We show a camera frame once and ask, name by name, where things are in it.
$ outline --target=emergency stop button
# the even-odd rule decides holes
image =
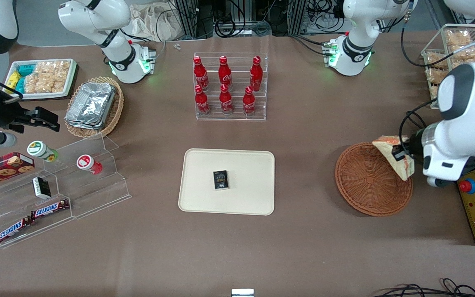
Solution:
[[[475,193],[475,181],[473,179],[465,179],[463,181],[460,181],[458,186],[462,192],[465,192],[467,194]]]

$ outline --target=wicker basket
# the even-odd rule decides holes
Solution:
[[[115,126],[117,125],[118,121],[120,120],[120,114],[122,113],[122,108],[124,107],[124,94],[119,86],[119,84],[109,77],[96,77],[91,78],[90,80],[86,81],[85,83],[109,83],[111,86],[115,87],[115,96],[113,97],[113,104],[111,105],[111,109],[109,109],[109,114],[106,119],[106,124],[102,130],[90,130],[90,129],[82,129],[76,128],[69,125],[66,122],[67,129],[71,132],[72,135],[76,137],[92,137],[95,134],[102,133],[103,135],[108,135],[113,131]],[[71,105],[76,97],[76,94],[83,86],[81,84],[78,89],[73,93],[71,97],[71,101],[69,101],[67,111],[71,108]]]
[[[412,197],[412,179],[395,173],[373,144],[348,147],[338,158],[335,180],[345,200],[364,214],[384,217],[397,214]]]

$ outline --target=coca-cola bottle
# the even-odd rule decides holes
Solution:
[[[232,106],[232,95],[228,92],[228,85],[221,85],[221,94],[219,94],[219,101],[221,101],[221,109],[224,115],[231,115],[234,112]]]
[[[245,116],[251,117],[254,115],[254,106],[256,105],[256,97],[252,94],[252,87],[245,88],[245,96],[243,96],[243,113]]]
[[[260,64],[260,56],[255,56],[252,59],[252,68],[250,69],[250,86],[254,92],[260,90],[261,80],[263,79],[263,69],[261,69]]]
[[[219,57],[219,82],[221,85],[227,85],[228,90],[232,90],[232,70],[228,66],[226,56]]]
[[[203,92],[203,88],[200,85],[195,87],[195,103],[198,106],[198,112],[200,115],[207,115],[210,113],[210,105],[206,94]]]
[[[203,90],[206,90],[208,88],[208,73],[206,73],[206,68],[204,68],[199,56],[194,57],[194,76],[197,83]]]

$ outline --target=brown table surface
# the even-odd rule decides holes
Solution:
[[[434,32],[407,34],[416,57]],[[328,40],[331,36],[322,36]],[[325,69],[290,38],[212,38],[168,45],[155,74],[121,85],[126,105],[110,134],[131,199],[0,250],[0,296],[371,296],[439,278],[475,288],[475,246],[454,186],[428,186],[417,168],[409,205],[385,218],[352,209],[334,166],[353,143],[396,135],[405,111],[428,99],[423,69],[403,58],[398,34],[381,34],[356,77]],[[194,52],[268,52],[266,122],[198,122]],[[111,76],[96,46],[15,47],[11,60],[73,58],[77,84]],[[77,141],[63,125],[67,100],[24,103],[60,115],[55,133],[27,127],[17,145]],[[427,122],[436,111],[423,109]],[[412,125],[406,132],[414,130]],[[266,150],[275,155],[275,211],[267,217],[203,214],[177,206],[184,153],[192,148]]]

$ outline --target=red button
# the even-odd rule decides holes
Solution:
[[[468,180],[460,181],[459,182],[459,189],[463,192],[470,192],[472,190],[472,183]]]

